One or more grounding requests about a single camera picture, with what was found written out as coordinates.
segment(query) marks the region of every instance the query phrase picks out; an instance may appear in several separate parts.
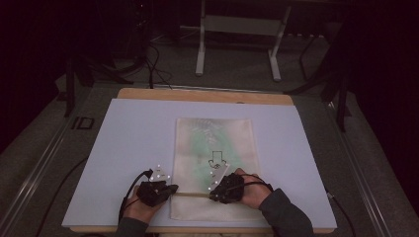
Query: paper sheet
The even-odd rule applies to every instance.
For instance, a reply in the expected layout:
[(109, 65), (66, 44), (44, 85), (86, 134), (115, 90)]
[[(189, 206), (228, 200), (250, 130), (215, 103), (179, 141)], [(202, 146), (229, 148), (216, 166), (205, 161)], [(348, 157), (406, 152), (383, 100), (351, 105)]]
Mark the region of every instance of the paper sheet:
[[(250, 119), (179, 118), (173, 183), (179, 193), (209, 194), (210, 171), (229, 164), (227, 175), (242, 168), (260, 174)], [(202, 197), (172, 197), (171, 218), (202, 221), (260, 219), (259, 210)]]

